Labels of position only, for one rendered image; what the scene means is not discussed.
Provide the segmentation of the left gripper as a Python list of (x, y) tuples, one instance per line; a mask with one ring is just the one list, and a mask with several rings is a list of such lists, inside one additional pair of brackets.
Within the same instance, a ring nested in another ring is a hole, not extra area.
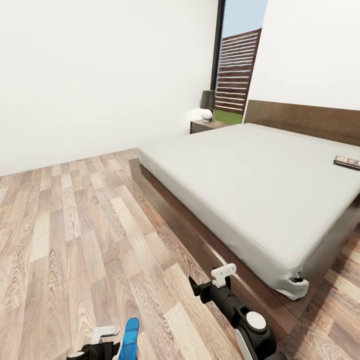
[(86, 344), (82, 350), (94, 350), (96, 352), (96, 360), (112, 360), (113, 356), (117, 356), (121, 343), (103, 342), (99, 344)]

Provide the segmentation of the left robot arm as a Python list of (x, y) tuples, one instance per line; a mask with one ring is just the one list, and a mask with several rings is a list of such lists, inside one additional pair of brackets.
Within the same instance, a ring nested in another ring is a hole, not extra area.
[(70, 354), (66, 360), (112, 360), (117, 356), (121, 343), (103, 342), (104, 337), (117, 336), (120, 333), (118, 326), (102, 326), (94, 330), (91, 344), (86, 344), (81, 351)]

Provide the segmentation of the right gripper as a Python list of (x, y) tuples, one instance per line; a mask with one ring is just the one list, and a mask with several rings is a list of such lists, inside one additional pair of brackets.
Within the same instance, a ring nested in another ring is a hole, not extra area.
[(210, 282), (198, 285), (191, 276), (189, 276), (189, 282), (194, 295), (196, 297), (200, 296), (200, 300), (203, 304), (213, 301), (221, 312), (223, 312), (223, 305), (225, 301), (229, 297), (236, 296), (231, 291), (231, 278), (229, 276), (225, 278), (226, 285), (221, 288), (218, 288), (216, 285), (214, 285), (212, 280)]

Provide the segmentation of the sandal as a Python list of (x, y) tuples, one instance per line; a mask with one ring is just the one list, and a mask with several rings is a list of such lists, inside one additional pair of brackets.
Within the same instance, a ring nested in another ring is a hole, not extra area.
[(139, 331), (139, 320), (130, 318), (126, 324), (122, 347), (118, 360), (137, 360), (137, 337)]

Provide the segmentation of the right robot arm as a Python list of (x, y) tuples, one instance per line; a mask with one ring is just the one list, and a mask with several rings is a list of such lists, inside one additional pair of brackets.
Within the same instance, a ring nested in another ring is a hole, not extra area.
[(288, 360), (282, 351), (276, 352), (276, 338), (264, 316), (231, 291), (229, 276), (235, 274), (236, 269), (234, 263), (214, 268), (211, 272), (214, 280), (200, 285), (189, 276), (194, 295), (200, 296), (203, 304), (213, 301), (224, 314), (235, 329), (244, 360)]

